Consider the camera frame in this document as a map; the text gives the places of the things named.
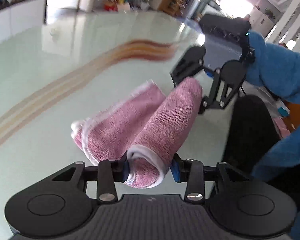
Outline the pink terry towel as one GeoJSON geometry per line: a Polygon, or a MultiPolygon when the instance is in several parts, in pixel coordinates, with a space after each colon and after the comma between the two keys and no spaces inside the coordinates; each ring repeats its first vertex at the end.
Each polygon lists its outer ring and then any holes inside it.
{"type": "Polygon", "coordinates": [[[168,96],[153,82],[107,110],[71,124],[71,137],[93,165],[127,157],[125,183],[158,186],[194,124],[202,100],[199,82],[187,77],[168,96]]]}

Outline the white low tv cabinet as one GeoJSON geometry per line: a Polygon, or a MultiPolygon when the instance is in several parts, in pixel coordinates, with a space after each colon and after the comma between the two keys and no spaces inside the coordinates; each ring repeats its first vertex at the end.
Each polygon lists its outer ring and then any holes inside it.
{"type": "Polygon", "coordinates": [[[23,0],[0,9],[0,43],[46,23],[47,0],[23,0]]]}

